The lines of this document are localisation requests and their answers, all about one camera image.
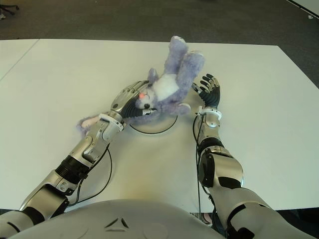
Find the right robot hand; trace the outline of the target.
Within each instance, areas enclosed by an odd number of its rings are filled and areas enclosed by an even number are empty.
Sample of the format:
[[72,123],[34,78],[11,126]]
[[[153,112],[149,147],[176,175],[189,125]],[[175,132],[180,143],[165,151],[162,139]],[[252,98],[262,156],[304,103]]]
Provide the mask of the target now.
[[218,109],[220,102],[220,84],[213,75],[206,74],[200,80],[200,85],[193,82],[191,87],[203,100],[206,107]]

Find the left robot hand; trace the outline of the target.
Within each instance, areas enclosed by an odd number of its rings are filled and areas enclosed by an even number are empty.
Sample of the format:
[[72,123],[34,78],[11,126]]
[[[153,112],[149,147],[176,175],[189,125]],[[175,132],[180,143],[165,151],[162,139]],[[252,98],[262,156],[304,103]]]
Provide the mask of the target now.
[[140,93],[149,85],[149,81],[137,81],[128,85],[116,96],[111,104],[111,110],[119,114],[123,119],[151,115],[156,109],[140,109],[136,107],[136,101]]

